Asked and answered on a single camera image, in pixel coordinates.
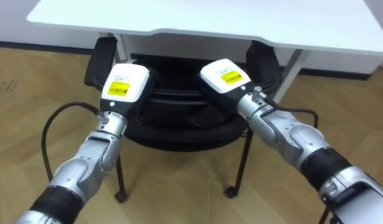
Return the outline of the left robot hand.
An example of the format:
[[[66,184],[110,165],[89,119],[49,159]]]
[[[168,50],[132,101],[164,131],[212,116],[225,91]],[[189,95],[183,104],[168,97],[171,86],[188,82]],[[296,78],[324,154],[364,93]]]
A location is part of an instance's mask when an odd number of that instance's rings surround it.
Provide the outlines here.
[[[100,110],[136,119],[158,80],[159,74],[152,68],[132,63],[114,65],[102,89]]]

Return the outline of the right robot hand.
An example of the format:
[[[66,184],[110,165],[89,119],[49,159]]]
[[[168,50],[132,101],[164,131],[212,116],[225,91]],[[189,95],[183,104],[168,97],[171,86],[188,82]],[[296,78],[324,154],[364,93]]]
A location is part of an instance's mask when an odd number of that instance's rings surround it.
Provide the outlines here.
[[[224,58],[201,68],[196,82],[204,93],[219,106],[233,110],[255,84],[233,61]]]

